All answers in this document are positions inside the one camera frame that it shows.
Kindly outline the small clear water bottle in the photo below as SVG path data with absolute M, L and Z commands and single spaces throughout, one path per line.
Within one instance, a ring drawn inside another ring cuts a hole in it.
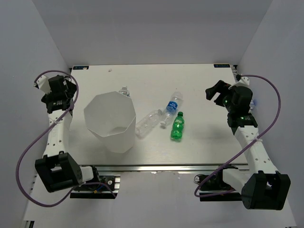
M 127 96 L 127 97 L 130 97 L 130 92 L 128 90 L 128 88 L 126 86 L 122 87 L 120 90 L 119 90 L 119 93 Z

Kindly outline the green soda bottle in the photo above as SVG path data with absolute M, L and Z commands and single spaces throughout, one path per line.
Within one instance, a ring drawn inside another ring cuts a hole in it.
M 177 117 L 173 121 L 171 130 L 171 139 L 174 141 L 180 141 L 182 139 L 183 129 L 184 129 L 184 117 L 183 112 L 178 112 Z

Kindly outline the white octagonal plastic bin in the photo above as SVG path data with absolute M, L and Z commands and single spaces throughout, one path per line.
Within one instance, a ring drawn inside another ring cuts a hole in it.
M 136 113 L 132 99 L 113 91 L 96 95 L 84 108 L 87 129 L 114 153 L 125 153 L 135 142 Z

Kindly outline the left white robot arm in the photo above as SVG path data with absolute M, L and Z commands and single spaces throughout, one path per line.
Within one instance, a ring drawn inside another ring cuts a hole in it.
M 76 84 L 68 76 L 47 78 L 41 75 L 34 86 L 44 92 L 41 101 L 46 105 L 50 126 L 43 157 L 35 161 L 35 169 L 47 191 L 73 188 L 83 183 L 91 190 L 98 188 L 100 177 L 96 168 L 79 166 L 68 152 Z

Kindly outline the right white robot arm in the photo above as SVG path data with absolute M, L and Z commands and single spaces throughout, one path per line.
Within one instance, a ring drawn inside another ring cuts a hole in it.
M 248 177 L 226 165 L 222 173 L 215 176 L 214 182 L 219 189 L 230 186 L 238 192 L 246 209 L 282 210 L 291 181 L 271 162 L 259 138 L 257 122 L 249 112 L 253 93 L 248 84 L 248 78 L 242 78 L 234 85 L 219 80 L 206 89 L 207 100 L 219 94 L 214 102 L 227 109 L 228 125 L 241 145 L 250 171 Z

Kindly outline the clear crushed plastic bottle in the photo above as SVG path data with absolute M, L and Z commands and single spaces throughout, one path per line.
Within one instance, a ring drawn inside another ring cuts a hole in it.
M 135 125 L 135 134 L 138 138 L 143 139 L 146 137 L 153 128 L 160 122 L 163 111 L 161 109 L 153 110 L 140 120 Z

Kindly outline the blue label water bottle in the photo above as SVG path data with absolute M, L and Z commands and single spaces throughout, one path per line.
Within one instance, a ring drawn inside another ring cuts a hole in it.
M 162 128 L 166 128 L 172 122 L 175 113 L 181 107 L 183 103 L 183 95 L 181 92 L 176 91 L 172 94 L 170 101 L 168 102 L 166 108 L 163 111 L 163 117 L 160 121 L 160 125 Z

